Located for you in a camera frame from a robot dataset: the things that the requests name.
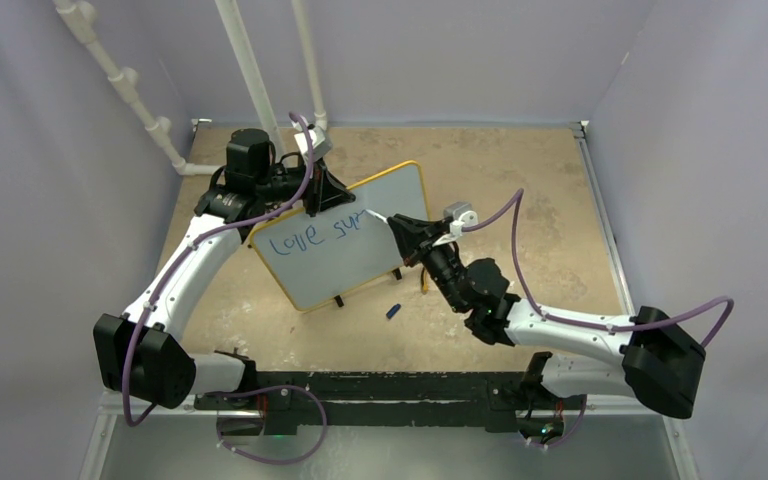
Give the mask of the blue whiteboard marker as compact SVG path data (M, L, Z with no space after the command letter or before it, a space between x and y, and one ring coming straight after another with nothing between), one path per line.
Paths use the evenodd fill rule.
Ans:
M374 210L371 210L371 209L365 209L364 212L366 214L368 214L369 216L371 216L372 218L374 218L374 219L376 219L378 221L381 221L384 224L388 224L388 218L385 217L384 215L382 215L382 214L380 214L380 213L378 213L378 212L376 212Z

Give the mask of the aluminium frame rail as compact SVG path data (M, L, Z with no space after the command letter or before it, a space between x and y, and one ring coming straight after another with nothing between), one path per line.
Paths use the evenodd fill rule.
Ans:
M571 122L568 127L572 132L586 172L588 185L599 218L602 238L607 250L611 274L620 304L623 307L625 313L635 313L635 304L630 295L629 285L622 265L622 260L618 251L616 239L605 207L601 188L587 142L587 122Z

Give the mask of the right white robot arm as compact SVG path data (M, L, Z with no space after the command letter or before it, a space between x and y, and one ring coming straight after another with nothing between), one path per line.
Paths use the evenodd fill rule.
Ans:
M706 352L663 311L599 316L533 306L509 292L494 259L464 265L444 221L396 214L385 222L403 263L425 268L473 336L488 345L540 347L521 381L529 404L614 395L667 417L691 417Z

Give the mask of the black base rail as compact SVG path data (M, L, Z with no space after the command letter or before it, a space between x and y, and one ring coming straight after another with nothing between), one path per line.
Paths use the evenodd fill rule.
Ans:
M263 371L253 398L207 394L198 410L220 414L266 410L268 435L306 425L471 427L517 432L558 401L519 372Z

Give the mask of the yellow framed whiteboard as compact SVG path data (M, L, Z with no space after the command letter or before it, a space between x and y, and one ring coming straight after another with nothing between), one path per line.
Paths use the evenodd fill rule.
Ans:
M420 165L405 161L350 187L353 202L314 217L302 208L263 223L249 243L291 305L309 311L403 266L390 228L376 214L427 220Z

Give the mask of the blue marker cap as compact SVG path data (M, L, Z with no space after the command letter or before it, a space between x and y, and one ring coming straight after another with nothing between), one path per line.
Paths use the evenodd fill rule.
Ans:
M391 319L392 319L392 318L393 318L393 317L394 317L394 316L395 316L395 315L398 313L398 311L399 311L400 309L401 309L401 305L400 305L400 304L395 304L395 305L393 305L393 306L392 306L392 307L391 307L391 308L390 308L390 309L389 309L389 310L386 312L386 314L385 314L385 317L386 317L386 319L387 319L387 320L391 320Z

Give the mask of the yellow handled pliers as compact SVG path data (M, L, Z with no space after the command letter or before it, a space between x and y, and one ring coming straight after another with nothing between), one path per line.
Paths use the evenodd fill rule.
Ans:
M420 291L422 294L427 294L430 287L429 287L430 279L429 279L429 273L428 270L423 267L421 269L420 274Z

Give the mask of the white pvc pipe frame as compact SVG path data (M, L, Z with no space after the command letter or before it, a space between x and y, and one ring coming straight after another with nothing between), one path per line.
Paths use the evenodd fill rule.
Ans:
M199 118L221 124L251 122L266 130L280 153L294 148L286 114L276 113L265 79L236 1L182 1L180 7L195 15L179 28L176 40L161 27L175 15L161 13L172 2L133 3L137 13L137 46L158 54L162 79L174 96L170 107L152 104L150 82L136 67L115 60L98 33L98 12L88 1L56 1L53 8L103 72L119 99L135 115L140 129L167 157L181 176L207 174L203 164L189 161L177 139ZM161 14L158 19L153 16Z

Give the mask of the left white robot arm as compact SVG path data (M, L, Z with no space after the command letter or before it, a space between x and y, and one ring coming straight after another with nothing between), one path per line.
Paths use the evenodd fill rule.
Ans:
M325 164L332 148L326 131L310 124L295 140L297 163L287 166L265 131L232 133L226 162L213 172L173 255L122 314L104 314L93 328L107 389L164 408L179 406L189 395L213 393L235 409L255 402L252 359L221 351L190 355L181 339L207 287L257 224L296 202L315 216L354 201Z

